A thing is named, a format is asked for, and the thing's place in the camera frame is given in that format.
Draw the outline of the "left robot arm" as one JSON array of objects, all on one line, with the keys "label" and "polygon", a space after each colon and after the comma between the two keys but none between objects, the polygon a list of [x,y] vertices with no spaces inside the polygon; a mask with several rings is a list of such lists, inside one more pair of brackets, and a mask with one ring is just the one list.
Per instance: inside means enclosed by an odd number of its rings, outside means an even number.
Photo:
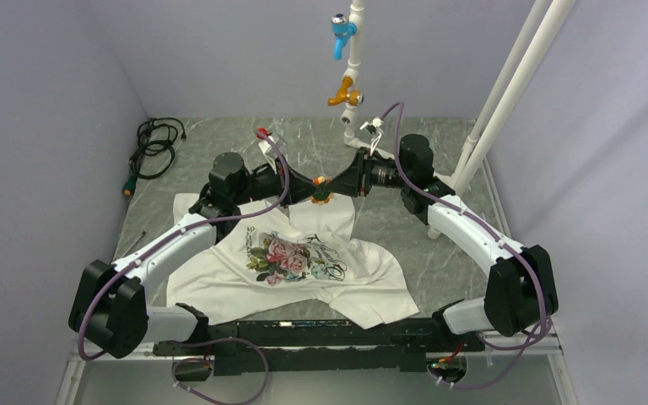
[{"label": "left robot arm", "polygon": [[91,342],[116,359],[142,343],[175,342],[187,354],[198,354],[209,340],[209,319],[192,305],[149,307],[148,289],[215,246],[246,218],[240,205],[274,198],[258,210],[267,213],[311,197],[313,180],[288,167],[278,157],[249,171],[237,153],[223,153],[213,162],[208,182],[186,214],[146,246],[113,263],[91,262],[83,271],[68,325],[78,334],[78,354],[86,360]]}]

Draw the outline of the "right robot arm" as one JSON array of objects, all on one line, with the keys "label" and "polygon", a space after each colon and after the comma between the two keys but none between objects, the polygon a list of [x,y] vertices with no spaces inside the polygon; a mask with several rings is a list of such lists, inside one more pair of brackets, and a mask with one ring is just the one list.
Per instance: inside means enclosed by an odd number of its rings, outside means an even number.
[{"label": "right robot arm", "polygon": [[553,266],[539,245],[524,246],[501,234],[472,212],[434,174],[429,141],[408,134],[398,157],[386,158],[359,148],[349,167],[317,187],[317,198],[331,193],[365,197],[374,186],[396,188],[410,214],[452,240],[481,268],[487,279],[484,296],[447,305],[433,315],[431,338],[451,350],[465,333],[496,331],[510,337],[524,329],[546,332],[559,309]]}]

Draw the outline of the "orange yellow pompom brooch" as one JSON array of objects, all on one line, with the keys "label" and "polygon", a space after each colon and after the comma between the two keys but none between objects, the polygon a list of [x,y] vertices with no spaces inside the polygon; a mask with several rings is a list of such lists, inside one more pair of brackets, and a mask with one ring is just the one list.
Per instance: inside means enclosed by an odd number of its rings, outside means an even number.
[{"label": "orange yellow pompom brooch", "polygon": [[315,192],[310,196],[314,204],[323,205],[329,203],[332,199],[332,193],[328,190],[329,179],[323,175],[315,178],[312,183],[316,187]]}]

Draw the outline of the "white printed t-shirt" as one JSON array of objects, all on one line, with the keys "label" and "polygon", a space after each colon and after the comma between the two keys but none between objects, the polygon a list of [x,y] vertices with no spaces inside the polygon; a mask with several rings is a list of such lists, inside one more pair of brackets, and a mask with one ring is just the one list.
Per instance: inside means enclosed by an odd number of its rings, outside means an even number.
[{"label": "white printed t-shirt", "polygon": [[353,238],[351,197],[301,202],[241,220],[167,281],[166,304],[187,304],[220,324],[319,300],[369,329],[419,313],[398,260]]}]

